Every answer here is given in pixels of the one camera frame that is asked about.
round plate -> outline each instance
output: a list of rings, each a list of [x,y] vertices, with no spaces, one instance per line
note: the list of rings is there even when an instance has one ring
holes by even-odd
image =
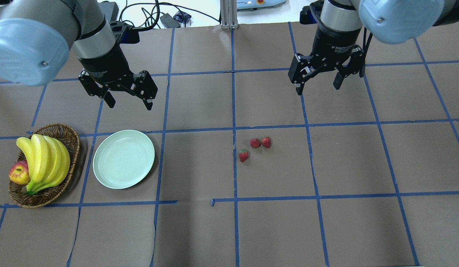
[[[135,130],[116,132],[97,148],[92,168],[97,180],[112,189],[140,182],[150,171],[155,149],[148,136]]]

apple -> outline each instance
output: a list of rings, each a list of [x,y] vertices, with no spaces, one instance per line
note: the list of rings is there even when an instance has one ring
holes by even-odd
[[[9,171],[9,177],[16,184],[27,185],[30,182],[28,162],[23,160],[15,163]]]

fruit basket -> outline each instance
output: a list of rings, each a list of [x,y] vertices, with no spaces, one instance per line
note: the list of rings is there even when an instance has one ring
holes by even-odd
[[[76,131],[68,125],[55,123],[44,126],[33,133],[46,135],[61,141],[69,152],[71,162],[68,175],[61,182],[61,184],[58,186],[43,189],[33,196],[29,196],[22,191],[24,188],[23,185],[9,181],[9,195],[12,200],[22,208],[39,208],[56,200],[66,190],[71,179],[73,178],[73,173],[79,155],[79,136],[77,135]],[[23,152],[20,151],[17,162],[22,161],[23,159],[25,159],[25,156]]]

bunch of bananas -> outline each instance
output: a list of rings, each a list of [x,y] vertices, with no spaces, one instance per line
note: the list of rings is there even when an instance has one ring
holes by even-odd
[[[28,162],[31,181],[26,185],[26,191],[29,195],[57,186],[68,175],[69,153],[59,140],[35,134],[31,139],[19,137],[16,144]]]

red berry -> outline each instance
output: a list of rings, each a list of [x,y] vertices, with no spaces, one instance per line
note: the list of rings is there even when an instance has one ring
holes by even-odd
[[[267,137],[267,136],[264,137],[264,138],[260,141],[260,143],[261,143],[264,147],[266,147],[266,148],[270,148],[270,147],[272,146],[272,141],[271,141],[271,139],[270,139],[269,137]]]
[[[249,158],[249,153],[246,150],[239,151],[239,160],[245,162]]]
[[[257,138],[251,139],[249,144],[251,145],[252,148],[260,147],[260,142],[259,142],[259,139],[257,139]]]

